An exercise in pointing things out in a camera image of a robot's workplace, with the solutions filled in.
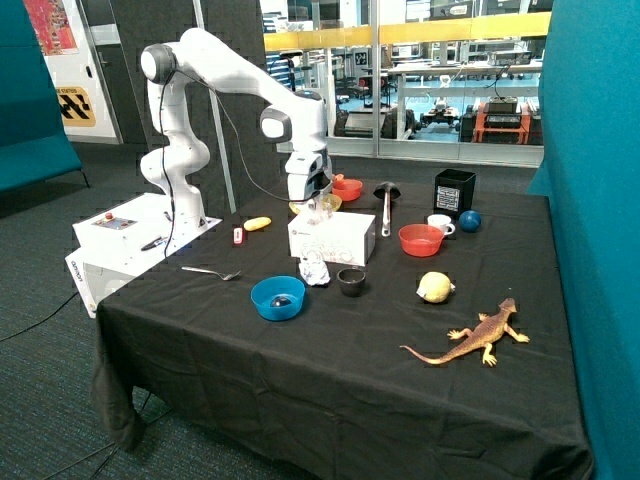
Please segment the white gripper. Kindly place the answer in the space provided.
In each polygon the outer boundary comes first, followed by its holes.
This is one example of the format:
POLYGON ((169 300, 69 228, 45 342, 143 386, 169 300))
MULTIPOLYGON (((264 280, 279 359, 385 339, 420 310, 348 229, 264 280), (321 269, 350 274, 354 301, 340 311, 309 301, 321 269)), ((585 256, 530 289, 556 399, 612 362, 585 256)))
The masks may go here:
POLYGON ((307 201, 331 190, 332 163, 326 149, 292 152, 285 172, 290 201, 307 201))

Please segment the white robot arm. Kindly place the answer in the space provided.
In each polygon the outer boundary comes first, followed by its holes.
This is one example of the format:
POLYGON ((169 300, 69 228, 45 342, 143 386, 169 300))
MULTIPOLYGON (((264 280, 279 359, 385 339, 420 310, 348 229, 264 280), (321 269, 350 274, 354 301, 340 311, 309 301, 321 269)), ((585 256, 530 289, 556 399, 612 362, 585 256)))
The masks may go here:
POLYGON ((289 142, 293 147, 285 165, 289 201, 310 225, 329 218, 322 202, 331 189, 332 166, 325 103, 318 93, 286 88, 201 28, 186 30, 176 42, 146 47, 140 66, 147 78, 153 126, 168 140, 166 146, 142 158, 141 170, 165 193, 164 205, 175 235, 207 228, 201 193, 187 180, 210 160, 207 144, 198 137, 207 125, 204 115, 189 113, 196 103, 186 93, 191 82, 216 92, 254 95, 267 101, 260 116, 262 132, 274 143, 289 142))

